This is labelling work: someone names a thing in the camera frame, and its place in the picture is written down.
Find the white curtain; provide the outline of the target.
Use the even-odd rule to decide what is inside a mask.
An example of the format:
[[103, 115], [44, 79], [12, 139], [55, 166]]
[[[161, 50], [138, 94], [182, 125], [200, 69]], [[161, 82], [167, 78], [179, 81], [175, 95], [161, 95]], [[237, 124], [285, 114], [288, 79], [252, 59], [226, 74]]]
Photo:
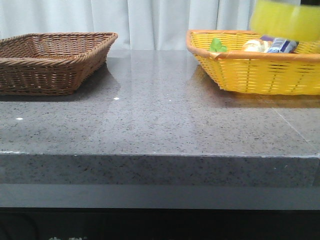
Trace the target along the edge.
[[184, 50], [188, 30], [247, 30], [253, 0], [3, 0], [0, 36], [115, 32], [114, 50]]

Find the blue white labelled bottle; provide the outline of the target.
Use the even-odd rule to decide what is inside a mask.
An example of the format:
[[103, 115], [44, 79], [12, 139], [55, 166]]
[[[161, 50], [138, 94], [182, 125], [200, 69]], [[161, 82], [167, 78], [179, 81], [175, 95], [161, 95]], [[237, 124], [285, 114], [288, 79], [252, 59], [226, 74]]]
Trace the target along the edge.
[[298, 41], [278, 37], [273, 39], [273, 42], [271, 43], [270, 47], [266, 52], [289, 54], [293, 53], [298, 45]]

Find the yellow tape roll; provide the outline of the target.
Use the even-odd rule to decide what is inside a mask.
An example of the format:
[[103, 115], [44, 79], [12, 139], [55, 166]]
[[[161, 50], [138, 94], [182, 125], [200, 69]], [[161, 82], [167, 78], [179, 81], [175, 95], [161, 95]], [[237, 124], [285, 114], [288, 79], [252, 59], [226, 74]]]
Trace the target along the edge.
[[258, 0], [250, 18], [254, 32], [295, 41], [320, 39], [320, 6]]

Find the yellow woven basket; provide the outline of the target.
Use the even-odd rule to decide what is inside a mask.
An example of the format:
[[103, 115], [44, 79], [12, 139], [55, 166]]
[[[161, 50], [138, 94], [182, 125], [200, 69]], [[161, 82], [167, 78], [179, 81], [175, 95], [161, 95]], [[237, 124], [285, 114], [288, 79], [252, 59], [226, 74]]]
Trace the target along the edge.
[[[186, 47], [220, 89], [244, 94], [319, 95], [320, 42], [301, 41], [293, 53], [242, 51], [261, 35], [248, 30], [188, 30]], [[210, 52], [213, 38], [227, 52]]]

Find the purple foam block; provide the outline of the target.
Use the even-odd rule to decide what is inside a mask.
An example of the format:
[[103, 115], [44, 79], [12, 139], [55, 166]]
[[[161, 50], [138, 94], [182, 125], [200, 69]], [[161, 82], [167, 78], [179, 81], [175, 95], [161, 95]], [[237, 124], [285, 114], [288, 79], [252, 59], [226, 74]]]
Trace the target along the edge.
[[260, 39], [261, 39], [262, 41], [271, 41], [271, 42], [274, 41], [274, 38], [271, 37], [271, 36], [268, 36], [268, 35], [263, 35], [263, 36], [260, 37]]

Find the brown wicker basket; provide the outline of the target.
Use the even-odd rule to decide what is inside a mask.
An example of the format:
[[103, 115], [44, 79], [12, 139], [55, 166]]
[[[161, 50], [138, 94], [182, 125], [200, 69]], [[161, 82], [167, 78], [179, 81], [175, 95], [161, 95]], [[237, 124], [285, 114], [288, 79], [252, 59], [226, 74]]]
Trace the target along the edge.
[[28, 33], [0, 41], [2, 96], [74, 93], [107, 59], [115, 32]]

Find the toy bread roll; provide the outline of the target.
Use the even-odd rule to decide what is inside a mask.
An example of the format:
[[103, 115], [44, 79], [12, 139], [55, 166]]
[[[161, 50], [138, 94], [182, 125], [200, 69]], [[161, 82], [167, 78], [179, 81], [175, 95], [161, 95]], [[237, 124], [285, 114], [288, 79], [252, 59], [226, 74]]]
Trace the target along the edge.
[[270, 40], [251, 39], [242, 46], [241, 50], [245, 52], [266, 53], [272, 43]]

